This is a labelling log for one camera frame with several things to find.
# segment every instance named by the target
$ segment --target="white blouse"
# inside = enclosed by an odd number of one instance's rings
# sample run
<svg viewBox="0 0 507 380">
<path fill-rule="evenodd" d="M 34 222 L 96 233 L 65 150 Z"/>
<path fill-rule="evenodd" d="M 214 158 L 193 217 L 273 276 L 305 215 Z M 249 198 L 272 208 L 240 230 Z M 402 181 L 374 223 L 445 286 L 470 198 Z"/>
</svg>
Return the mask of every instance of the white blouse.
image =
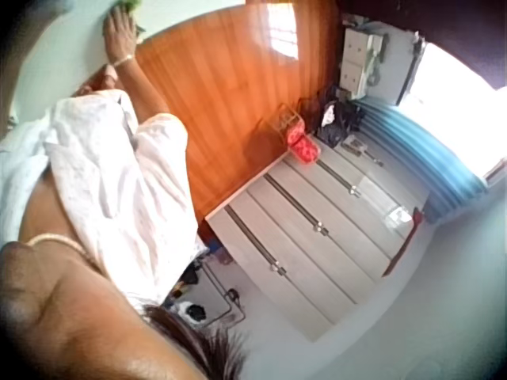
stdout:
<svg viewBox="0 0 507 380">
<path fill-rule="evenodd" d="M 0 243 L 18 239 L 32 190 L 51 165 L 63 207 L 100 269 L 137 310 L 162 303 L 196 255 L 187 139 L 173 115 L 139 126 L 119 90 L 59 101 L 0 142 Z"/>
</svg>

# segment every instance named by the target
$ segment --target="white cabinet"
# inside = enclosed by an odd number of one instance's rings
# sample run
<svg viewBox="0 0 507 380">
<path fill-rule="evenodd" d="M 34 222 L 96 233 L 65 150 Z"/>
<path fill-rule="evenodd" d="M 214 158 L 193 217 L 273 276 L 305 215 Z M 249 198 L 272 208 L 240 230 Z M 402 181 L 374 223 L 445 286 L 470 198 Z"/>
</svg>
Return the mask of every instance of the white cabinet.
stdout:
<svg viewBox="0 0 507 380">
<path fill-rule="evenodd" d="M 310 340 L 371 297 L 412 228 L 410 215 L 400 220 L 393 212 L 421 208 L 428 195 L 414 192 L 417 179 L 375 147 L 384 167 L 318 144 L 315 164 L 289 155 L 207 218 L 248 276 Z"/>
<path fill-rule="evenodd" d="M 352 99 L 366 94 L 368 76 L 375 57 L 382 50 L 382 36 L 345 30 L 343 60 L 341 61 L 340 87 L 350 91 Z"/>
</svg>

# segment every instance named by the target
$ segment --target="blue curtain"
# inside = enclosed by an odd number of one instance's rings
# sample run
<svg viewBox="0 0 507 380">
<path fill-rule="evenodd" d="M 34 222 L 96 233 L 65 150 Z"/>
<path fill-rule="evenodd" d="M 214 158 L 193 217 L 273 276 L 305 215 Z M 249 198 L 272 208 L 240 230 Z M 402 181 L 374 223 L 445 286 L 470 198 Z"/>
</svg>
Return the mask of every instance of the blue curtain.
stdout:
<svg viewBox="0 0 507 380">
<path fill-rule="evenodd" d="M 429 222 L 466 205 L 486 190 L 482 178 L 396 107 L 369 97 L 356 104 L 366 113 L 361 132 L 392 153 L 428 186 L 430 195 L 423 212 Z"/>
</svg>

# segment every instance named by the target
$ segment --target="woman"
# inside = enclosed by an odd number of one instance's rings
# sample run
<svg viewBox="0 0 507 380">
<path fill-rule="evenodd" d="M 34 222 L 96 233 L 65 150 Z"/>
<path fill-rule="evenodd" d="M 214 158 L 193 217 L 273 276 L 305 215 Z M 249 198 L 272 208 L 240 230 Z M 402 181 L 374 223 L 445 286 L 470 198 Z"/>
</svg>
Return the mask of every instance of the woman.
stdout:
<svg viewBox="0 0 507 380">
<path fill-rule="evenodd" d="M 187 133 L 135 61 L 125 8 L 104 36 L 116 70 L 0 146 L 0 231 L 15 241 L 0 254 L 2 325 L 51 378 L 236 379 L 237 340 L 153 306 L 193 258 Z"/>
</svg>

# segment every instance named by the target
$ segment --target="hand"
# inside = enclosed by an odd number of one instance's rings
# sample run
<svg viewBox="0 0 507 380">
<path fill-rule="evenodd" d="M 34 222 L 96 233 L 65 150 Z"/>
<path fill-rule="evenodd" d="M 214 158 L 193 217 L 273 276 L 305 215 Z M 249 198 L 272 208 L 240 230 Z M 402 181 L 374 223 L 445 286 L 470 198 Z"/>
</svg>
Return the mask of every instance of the hand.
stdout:
<svg viewBox="0 0 507 380">
<path fill-rule="evenodd" d="M 114 64 L 128 55 L 134 55 L 137 35 L 134 18 L 125 6 L 115 6 L 104 21 L 105 51 Z"/>
</svg>

